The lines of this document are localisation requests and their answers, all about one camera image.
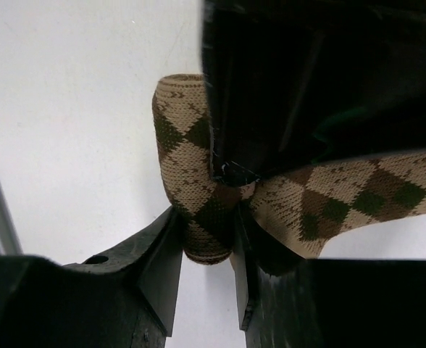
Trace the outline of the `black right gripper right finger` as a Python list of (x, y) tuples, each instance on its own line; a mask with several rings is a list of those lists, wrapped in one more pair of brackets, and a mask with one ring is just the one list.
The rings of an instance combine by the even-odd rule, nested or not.
[(235, 211), (248, 347), (426, 347), (426, 261), (305, 259)]

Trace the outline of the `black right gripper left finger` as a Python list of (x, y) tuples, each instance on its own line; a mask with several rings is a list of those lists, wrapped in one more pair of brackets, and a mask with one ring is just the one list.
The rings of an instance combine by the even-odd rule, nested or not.
[(0, 347), (163, 347), (183, 219), (173, 209), (82, 264), (0, 256)]

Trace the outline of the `brown argyle sock pair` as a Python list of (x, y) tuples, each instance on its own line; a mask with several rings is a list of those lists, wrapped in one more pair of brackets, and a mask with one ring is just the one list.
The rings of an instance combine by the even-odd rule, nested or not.
[(318, 165), (237, 188), (209, 174), (210, 135), (204, 79), (159, 80), (152, 113), (167, 198), (183, 216), (183, 249), (203, 265), (233, 249), (234, 209), (253, 218), (301, 257), (320, 256), (336, 236), (376, 223), (426, 214), (426, 152)]

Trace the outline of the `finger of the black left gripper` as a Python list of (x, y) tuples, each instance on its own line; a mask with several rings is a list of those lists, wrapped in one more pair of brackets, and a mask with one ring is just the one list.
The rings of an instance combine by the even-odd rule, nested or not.
[(426, 1), (205, 1), (213, 179), (426, 152)]

